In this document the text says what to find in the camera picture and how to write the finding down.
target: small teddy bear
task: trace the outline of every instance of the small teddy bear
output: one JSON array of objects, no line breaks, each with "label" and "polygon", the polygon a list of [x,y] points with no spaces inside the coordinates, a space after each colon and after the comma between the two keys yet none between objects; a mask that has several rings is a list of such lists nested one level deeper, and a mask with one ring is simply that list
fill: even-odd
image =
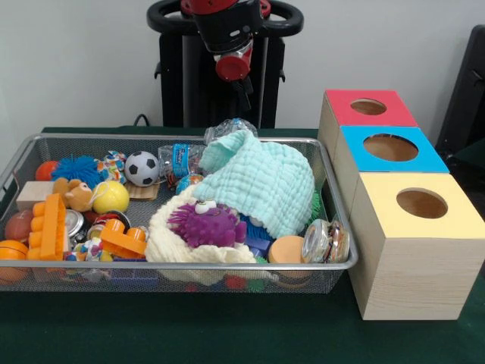
[{"label": "small teddy bear", "polygon": [[92,191],[81,180],[58,178],[54,182],[53,193],[60,193],[66,209],[86,212],[92,208]]}]

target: mint green cloth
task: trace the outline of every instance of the mint green cloth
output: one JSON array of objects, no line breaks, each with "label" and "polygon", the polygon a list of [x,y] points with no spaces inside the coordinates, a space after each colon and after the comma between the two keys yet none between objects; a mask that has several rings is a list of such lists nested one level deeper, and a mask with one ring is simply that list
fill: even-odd
[{"label": "mint green cloth", "polygon": [[299,234],[311,217],[314,176],[296,149],[262,143],[247,130],[208,145],[199,166],[211,173],[194,197],[258,219],[273,238]]}]

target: blue box lid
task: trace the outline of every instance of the blue box lid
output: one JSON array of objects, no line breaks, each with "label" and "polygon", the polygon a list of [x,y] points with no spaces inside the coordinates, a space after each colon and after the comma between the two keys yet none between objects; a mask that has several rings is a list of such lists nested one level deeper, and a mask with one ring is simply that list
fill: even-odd
[{"label": "blue box lid", "polygon": [[360,172],[449,173],[418,127],[342,127]]}]

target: purple spiky toy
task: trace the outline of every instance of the purple spiky toy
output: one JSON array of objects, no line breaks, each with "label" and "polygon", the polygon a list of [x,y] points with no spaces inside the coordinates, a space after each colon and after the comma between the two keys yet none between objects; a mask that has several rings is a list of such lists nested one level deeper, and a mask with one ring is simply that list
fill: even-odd
[{"label": "purple spiky toy", "polygon": [[179,207],[167,221],[172,224],[171,230],[192,248],[201,245],[233,247],[235,242],[244,243],[246,223],[238,223],[226,206],[210,202]]}]

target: round hole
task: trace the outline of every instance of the round hole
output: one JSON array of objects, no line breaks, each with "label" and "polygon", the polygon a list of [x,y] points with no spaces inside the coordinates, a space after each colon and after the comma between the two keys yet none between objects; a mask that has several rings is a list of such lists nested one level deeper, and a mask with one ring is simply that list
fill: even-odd
[{"label": "round hole", "polygon": [[429,190],[403,190],[396,199],[403,210],[419,218],[441,218],[448,212],[445,200]]},{"label": "round hole", "polygon": [[386,112],[387,107],[377,100],[373,99],[359,99],[355,100],[350,107],[360,114],[364,115],[381,115]]},{"label": "round hole", "polygon": [[376,134],[364,140],[364,147],[374,157],[391,162],[411,161],[418,155],[417,146],[397,135]]}]

